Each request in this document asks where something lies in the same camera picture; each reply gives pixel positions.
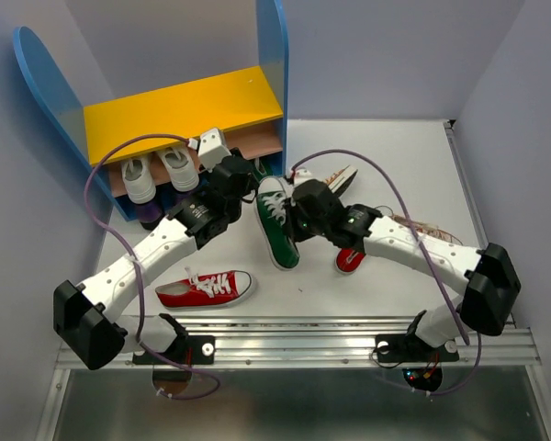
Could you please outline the green sneaker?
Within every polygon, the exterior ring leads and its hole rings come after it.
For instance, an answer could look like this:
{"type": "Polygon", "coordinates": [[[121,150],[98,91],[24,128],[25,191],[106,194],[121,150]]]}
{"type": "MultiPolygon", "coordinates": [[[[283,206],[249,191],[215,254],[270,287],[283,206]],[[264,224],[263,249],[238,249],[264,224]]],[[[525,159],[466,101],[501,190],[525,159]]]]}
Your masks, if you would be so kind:
{"type": "Polygon", "coordinates": [[[264,158],[255,158],[253,160],[253,167],[253,175],[258,182],[261,182],[264,178],[273,174],[271,165],[264,158]]]}
{"type": "Polygon", "coordinates": [[[298,248],[287,230],[287,196],[286,181],[267,176],[261,180],[255,199],[255,213],[270,258],[281,270],[295,268],[300,259],[298,248]]]}

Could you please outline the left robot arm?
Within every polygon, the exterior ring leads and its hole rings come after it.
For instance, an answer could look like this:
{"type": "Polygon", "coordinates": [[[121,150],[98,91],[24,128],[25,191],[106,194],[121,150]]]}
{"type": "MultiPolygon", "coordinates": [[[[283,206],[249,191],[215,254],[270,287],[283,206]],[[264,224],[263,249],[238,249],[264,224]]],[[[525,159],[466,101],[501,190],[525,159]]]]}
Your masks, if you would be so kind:
{"type": "Polygon", "coordinates": [[[146,284],[224,233],[242,214],[242,202],[258,187],[253,164],[224,157],[208,181],[173,207],[158,226],[105,270],[53,293],[53,328],[90,370],[120,354],[129,338],[118,319],[146,284]]]}

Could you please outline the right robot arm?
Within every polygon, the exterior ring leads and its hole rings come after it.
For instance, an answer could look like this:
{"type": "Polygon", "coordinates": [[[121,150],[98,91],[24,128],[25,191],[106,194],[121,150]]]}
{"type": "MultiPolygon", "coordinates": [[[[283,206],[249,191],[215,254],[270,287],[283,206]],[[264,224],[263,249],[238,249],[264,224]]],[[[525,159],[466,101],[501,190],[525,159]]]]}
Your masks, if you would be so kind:
{"type": "Polygon", "coordinates": [[[291,226],[300,241],[321,236],[338,248],[387,259],[433,277],[455,294],[420,312],[396,347],[415,358],[469,331],[502,334],[521,282],[507,250],[495,243],[479,249],[421,236],[378,210],[344,206],[321,181],[293,190],[291,226]]]}

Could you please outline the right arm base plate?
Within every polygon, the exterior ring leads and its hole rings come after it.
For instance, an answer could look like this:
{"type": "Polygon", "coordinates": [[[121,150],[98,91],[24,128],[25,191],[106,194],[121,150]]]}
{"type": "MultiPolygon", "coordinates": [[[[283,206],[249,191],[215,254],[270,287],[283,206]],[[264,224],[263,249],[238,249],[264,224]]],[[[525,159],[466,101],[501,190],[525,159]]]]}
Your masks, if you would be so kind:
{"type": "Polygon", "coordinates": [[[405,334],[379,334],[373,356],[378,363],[405,364],[427,363],[429,361],[456,362],[459,360],[457,348],[448,350],[445,345],[433,348],[417,337],[405,334]]]}

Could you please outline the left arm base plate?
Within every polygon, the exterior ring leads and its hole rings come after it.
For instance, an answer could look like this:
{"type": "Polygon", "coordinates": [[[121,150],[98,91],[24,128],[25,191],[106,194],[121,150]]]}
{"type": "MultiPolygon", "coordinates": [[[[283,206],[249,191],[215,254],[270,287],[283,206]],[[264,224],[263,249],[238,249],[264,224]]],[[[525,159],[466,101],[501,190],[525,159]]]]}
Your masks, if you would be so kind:
{"type": "Polygon", "coordinates": [[[213,335],[189,335],[178,337],[162,356],[180,365],[209,366],[214,364],[215,352],[213,335]]]}

